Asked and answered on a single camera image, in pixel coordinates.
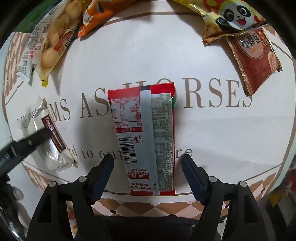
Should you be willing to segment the white wafer packet maroon label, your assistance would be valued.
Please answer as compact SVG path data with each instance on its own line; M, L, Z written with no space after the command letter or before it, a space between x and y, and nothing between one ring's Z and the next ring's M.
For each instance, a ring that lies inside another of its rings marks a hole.
M53 117L48 110L46 100L39 97L35 112L29 121L27 130L31 135L43 128L50 130L51 137L38 146L37 151L39 152L46 167L49 170L56 172L76 167L76 162L60 135L60 132L53 121Z

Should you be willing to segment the yellow clear biscuit bag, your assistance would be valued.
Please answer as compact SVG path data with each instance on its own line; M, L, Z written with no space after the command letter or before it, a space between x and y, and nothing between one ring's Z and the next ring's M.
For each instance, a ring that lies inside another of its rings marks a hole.
M30 81L35 70L42 86L48 86L49 74L69 47L89 3L90 1L81 0L57 1L41 18L34 27L18 64L16 74L19 78Z

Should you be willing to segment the red silver snack packet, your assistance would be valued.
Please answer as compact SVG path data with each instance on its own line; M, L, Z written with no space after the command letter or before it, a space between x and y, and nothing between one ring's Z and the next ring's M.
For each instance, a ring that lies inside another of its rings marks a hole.
M175 195L175 93L172 82L107 92L132 195Z

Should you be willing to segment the panda print snack bag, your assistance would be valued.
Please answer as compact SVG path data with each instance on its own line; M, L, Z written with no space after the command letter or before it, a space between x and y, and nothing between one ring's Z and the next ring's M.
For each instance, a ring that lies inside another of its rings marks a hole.
M177 1L202 16L203 43L249 32L267 25L267 20L245 1L189 0Z

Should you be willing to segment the brown biscuit packet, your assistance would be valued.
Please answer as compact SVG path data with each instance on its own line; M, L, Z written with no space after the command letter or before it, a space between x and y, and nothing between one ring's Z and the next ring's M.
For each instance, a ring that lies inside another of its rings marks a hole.
M237 36L228 36L227 43L243 78L247 96L252 96L275 72L281 72L280 60L263 28Z

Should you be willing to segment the orange snack bag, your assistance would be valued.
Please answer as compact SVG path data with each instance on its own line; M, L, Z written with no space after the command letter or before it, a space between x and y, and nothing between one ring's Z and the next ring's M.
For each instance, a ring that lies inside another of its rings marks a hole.
M136 2L134 0L92 1L82 15L78 37L85 36Z

